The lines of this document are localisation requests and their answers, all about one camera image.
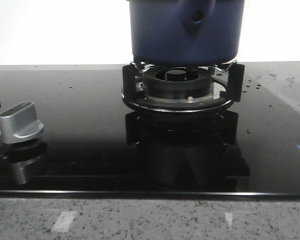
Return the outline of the dark blue cooking pot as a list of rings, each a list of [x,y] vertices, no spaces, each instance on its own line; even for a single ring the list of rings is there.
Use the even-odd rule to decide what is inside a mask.
[[[243,0],[129,1],[133,56],[145,63],[199,67],[236,57]]]

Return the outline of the black glass gas stove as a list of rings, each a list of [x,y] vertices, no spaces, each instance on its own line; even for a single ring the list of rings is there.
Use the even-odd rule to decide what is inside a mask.
[[[121,72],[0,70],[0,113],[34,102],[44,127],[0,138],[0,197],[300,200],[300,114],[261,84],[228,110],[147,115]]]

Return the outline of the right black gas burner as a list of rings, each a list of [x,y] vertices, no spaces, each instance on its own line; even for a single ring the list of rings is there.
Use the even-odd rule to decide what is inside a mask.
[[[152,66],[136,78],[143,99],[160,104],[197,102],[207,98],[212,88],[212,74],[201,67]]]

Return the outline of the right black pot support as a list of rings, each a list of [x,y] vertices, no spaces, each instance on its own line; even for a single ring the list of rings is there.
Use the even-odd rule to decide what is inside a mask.
[[[138,112],[196,114],[240,102],[245,66],[233,61],[203,67],[131,62],[122,67],[122,100]]]

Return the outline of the silver stove knob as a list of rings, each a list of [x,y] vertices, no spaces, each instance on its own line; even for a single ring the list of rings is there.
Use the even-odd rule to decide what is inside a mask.
[[[17,144],[38,138],[44,131],[38,119],[35,103],[21,102],[0,113],[0,140],[4,144]]]

